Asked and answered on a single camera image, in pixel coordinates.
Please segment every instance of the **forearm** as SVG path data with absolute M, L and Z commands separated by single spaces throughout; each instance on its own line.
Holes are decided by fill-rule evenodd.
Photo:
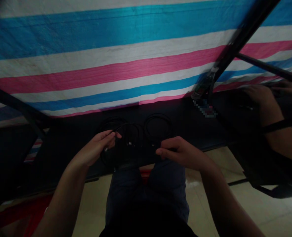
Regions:
M 277 102 L 262 104 L 259 109 L 260 121 L 263 127 L 284 120 Z M 292 159 L 292 128 L 288 127 L 266 133 L 265 137 L 274 151 Z
M 216 164 L 200 170 L 213 220 L 220 236 L 264 236 L 234 198 Z
M 33 236 L 72 236 L 87 172 L 87 166 L 67 166 Z

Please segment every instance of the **hand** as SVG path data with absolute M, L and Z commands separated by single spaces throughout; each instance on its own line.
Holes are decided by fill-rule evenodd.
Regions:
M 112 132 L 112 130 L 107 130 L 96 134 L 91 141 L 89 141 L 72 159 L 71 164 L 78 165 L 93 165 L 98 158 L 100 153 L 104 148 L 112 148 L 115 146 L 115 135 L 118 138 L 122 136 L 117 132 Z
M 272 89 L 276 90 L 276 91 L 285 91 L 288 94 L 292 95 L 292 82 L 289 81 L 280 81 L 277 84 L 278 87 L 273 87 Z
M 177 152 L 167 150 L 169 148 L 177 149 Z M 161 148 L 156 150 L 156 154 L 162 159 L 169 158 L 180 165 L 200 171 L 210 163 L 210 159 L 202 151 L 188 143 L 182 137 L 174 137 L 161 142 Z
M 252 85 L 244 89 L 250 98 L 259 105 L 273 105 L 276 100 L 270 88 L 263 85 Z

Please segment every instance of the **tiled floor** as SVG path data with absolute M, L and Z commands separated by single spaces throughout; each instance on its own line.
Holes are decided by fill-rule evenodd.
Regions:
M 228 148 L 208 152 L 228 182 L 244 178 Z M 73 237 L 99 236 L 105 226 L 106 197 L 111 176 L 85 185 Z M 199 172 L 186 170 L 189 226 L 198 236 L 218 236 Z M 244 183 L 231 187 L 237 200 L 266 236 L 292 236 L 292 198 L 274 199 Z

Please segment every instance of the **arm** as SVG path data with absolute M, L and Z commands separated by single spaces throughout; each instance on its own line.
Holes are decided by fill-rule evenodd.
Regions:
M 70 161 L 34 237 L 72 236 L 88 169 L 99 158 L 105 146 L 114 145 L 115 133 L 110 132 L 97 134 Z
M 250 86 L 245 91 L 253 101 L 259 104 L 261 126 L 265 127 L 284 120 L 281 108 L 268 87 Z M 265 137 L 274 151 L 292 160 L 292 128 L 266 133 Z
M 156 153 L 197 170 L 202 175 L 209 207 L 220 236 L 264 236 L 234 198 L 217 165 L 202 151 L 181 137 L 167 139 Z M 177 152 L 167 150 L 176 148 Z

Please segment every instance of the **left hand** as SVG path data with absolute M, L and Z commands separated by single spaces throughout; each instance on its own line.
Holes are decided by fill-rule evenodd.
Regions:
M 72 159 L 71 164 L 91 166 L 99 158 L 100 153 L 105 147 L 112 148 L 115 145 L 115 135 L 118 138 L 122 136 L 117 132 L 107 130 L 96 134 Z

